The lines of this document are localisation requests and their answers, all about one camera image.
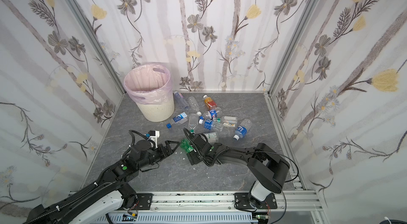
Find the green soda bottle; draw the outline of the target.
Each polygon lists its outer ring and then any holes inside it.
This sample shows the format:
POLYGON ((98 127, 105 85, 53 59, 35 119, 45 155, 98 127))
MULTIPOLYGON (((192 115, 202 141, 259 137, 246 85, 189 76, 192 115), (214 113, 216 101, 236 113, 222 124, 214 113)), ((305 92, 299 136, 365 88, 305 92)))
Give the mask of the green soda bottle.
POLYGON ((180 143, 180 147, 188 154, 190 152, 194 151, 194 148, 190 144, 190 141, 188 139, 182 139, 180 143))

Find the Pepsi blue label bottle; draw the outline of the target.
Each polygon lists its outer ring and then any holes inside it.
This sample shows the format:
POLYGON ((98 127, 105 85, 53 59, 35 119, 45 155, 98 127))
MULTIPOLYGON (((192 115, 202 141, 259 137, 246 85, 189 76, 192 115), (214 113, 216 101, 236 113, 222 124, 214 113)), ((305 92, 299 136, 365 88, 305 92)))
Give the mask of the Pepsi blue label bottle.
POLYGON ((210 109, 209 111, 206 111, 202 114, 202 117, 204 119, 216 119, 216 118, 220 118, 222 116, 222 109, 220 107, 214 107, 212 109, 210 109))

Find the Pocari Sweat bottle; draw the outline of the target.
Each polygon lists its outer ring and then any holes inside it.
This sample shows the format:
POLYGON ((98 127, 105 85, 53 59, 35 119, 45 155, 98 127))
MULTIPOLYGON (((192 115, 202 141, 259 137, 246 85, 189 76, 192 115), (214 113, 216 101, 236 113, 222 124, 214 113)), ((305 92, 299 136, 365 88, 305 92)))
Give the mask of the Pocari Sweat bottle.
POLYGON ((238 140, 244 138, 247 135, 249 129, 252 127, 252 125, 253 125, 253 123, 251 120, 244 119, 240 123, 240 125, 235 129, 235 135, 233 136, 233 139, 235 141, 238 141, 238 140))

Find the untouched water blue label bottle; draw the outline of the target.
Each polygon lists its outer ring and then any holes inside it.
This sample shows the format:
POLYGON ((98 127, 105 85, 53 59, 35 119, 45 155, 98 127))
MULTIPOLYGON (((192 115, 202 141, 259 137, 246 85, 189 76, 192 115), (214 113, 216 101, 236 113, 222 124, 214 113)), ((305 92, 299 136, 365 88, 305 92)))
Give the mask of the untouched water blue label bottle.
POLYGON ((188 121, 188 115, 185 112, 180 113, 179 115, 174 116, 170 119, 170 122, 166 125, 168 129, 172 128, 176 124, 183 124, 188 121))

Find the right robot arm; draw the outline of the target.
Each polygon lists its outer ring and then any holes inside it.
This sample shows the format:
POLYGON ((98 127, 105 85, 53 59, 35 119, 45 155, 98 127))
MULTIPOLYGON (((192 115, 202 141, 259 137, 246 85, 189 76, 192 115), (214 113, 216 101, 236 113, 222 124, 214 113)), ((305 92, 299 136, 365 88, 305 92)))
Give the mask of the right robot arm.
POLYGON ((187 131, 185 136, 192 147, 192 151, 187 154, 192 165, 243 165, 254 175, 256 181, 246 198, 235 203, 237 209, 255 211, 266 203, 270 194, 282 193, 290 164, 284 156, 266 144, 259 143, 252 148, 233 148, 222 143, 210 143, 204 134, 187 131))

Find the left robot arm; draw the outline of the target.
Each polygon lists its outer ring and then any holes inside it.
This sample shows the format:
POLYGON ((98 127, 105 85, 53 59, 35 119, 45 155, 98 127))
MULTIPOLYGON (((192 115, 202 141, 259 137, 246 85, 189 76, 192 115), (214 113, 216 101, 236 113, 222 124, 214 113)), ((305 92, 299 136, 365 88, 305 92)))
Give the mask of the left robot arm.
POLYGON ((103 203, 104 207, 119 200, 117 209, 134 209, 140 203, 137 192, 129 185, 140 172, 150 171, 149 166, 158 165, 171 156, 179 147, 179 141, 165 141, 157 147, 152 140, 132 143, 121 159, 105 168, 98 178, 71 196, 48 207, 39 205, 29 212, 27 224, 68 224, 105 197, 113 199, 103 203))

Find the clear square bottle nutrition label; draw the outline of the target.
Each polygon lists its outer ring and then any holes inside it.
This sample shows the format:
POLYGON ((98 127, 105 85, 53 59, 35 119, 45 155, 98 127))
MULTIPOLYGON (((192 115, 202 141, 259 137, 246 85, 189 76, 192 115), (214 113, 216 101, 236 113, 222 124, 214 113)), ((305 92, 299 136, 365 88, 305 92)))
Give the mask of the clear square bottle nutrition label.
POLYGON ((208 139, 210 144, 219 142, 219 136, 217 132, 204 133, 205 137, 208 139))

